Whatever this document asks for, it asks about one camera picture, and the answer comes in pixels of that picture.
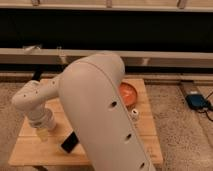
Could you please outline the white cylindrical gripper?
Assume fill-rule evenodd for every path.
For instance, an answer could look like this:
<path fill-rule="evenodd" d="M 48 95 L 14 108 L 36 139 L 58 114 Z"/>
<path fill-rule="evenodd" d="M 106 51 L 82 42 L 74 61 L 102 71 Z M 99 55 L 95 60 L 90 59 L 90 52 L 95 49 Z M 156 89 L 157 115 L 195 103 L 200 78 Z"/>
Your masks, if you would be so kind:
<path fill-rule="evenodd" d="M 54 115 L 48 108 L 31 111 L 28 115 L 28 122 L 33 128 L 41 128 L 36 130 L 36 134 L 42 142 L 48 140 L 48 131 L 56 126 Z"/>

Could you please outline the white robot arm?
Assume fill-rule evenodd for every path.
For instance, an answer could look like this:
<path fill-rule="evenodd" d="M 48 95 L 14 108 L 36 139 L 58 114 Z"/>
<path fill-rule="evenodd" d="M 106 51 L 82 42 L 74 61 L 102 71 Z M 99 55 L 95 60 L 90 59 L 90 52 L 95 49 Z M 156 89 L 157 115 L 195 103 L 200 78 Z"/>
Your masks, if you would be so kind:
<path fill-rule="evenodd" d="M 57 98 L 95 171 L 156 171 L 119 93 L 121 57 L 100 52 L 78 59 L 44 85 L 26 84 L 12 98 L 33 111 Z"/>

